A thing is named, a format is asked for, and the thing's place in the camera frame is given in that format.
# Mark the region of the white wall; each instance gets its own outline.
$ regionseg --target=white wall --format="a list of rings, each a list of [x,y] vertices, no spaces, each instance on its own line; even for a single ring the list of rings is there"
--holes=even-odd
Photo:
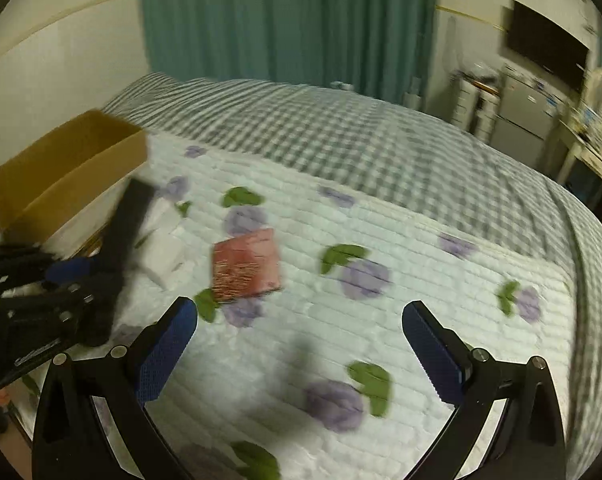
[[[0,15],[0,165],[147,72],[138,0],[11,0]]]
[[[598,30],[596,10],[590,1],[582,0],[517,0],[543,14],[574,35],[590,49],[588,67],[594,67],[598,58],[597,33],[589,32],[588,25]],[[435,40],[431,58],[430,78],[425,97],[425,110],[441,116],[449,106],[447,89],[450,72],[469,68],[476,61],[500,70],[504,62],[522,72],[535,72],[524,60],[505,59],[502,49],[504,18],[511,0],[438,0],[435,13]],[[451,9],[470,17],[448,12]],[[565,88],[550,79],[552,90],[564,96]]]

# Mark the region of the desk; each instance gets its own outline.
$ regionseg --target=desk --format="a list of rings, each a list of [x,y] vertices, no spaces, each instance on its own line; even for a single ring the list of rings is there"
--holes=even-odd
[[[580,160],[602,180],[602,158],[574,131],[561,121],[557,126],[557,139],[568,147],[568,156],[559,170],[556,182],[566,183],[575,162]]]

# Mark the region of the red package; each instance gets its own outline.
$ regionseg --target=red package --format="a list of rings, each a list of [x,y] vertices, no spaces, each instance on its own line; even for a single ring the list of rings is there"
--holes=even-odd
[[[280,286],[274,229],[260,229],[215,244],[212,292],[217,301],[256,296]]]

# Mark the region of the open brown box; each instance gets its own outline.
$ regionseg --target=open brown box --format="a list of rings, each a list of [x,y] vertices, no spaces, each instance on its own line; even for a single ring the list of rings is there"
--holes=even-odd
[[[3,240],[44,243],[146,159],[145,132],[98,110],[53,129],[0,167]]]

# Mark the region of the screw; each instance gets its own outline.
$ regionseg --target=screw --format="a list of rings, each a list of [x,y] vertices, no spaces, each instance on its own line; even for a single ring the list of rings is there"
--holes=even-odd
[[[546,366],[548,366],[548,364],[546,363],[546,360],[543,359],[543,357],[539,357],[538,355],[535,355],[532,358],[532,364],[534,364],[535,367],[538,368],[539,370],[543,370]]]
[[[56,365],[56,366],[60,366],[63,363],[65,363],[65,361],[67,360],[67,355],[65,354],[56,354],[54,356],[54,359],[52,359],[52,362]]]
[[[110,350],[110,355],[114,357],[114,359],[121,359],[125,354],[127,354],[127,347],[123,345],[115,346]]]
[[[472,357],[480,363],[485,363],[490,358],[490,354],[488,353],[488,350],[484,350],[483,348],[475,348],[472,351]]]

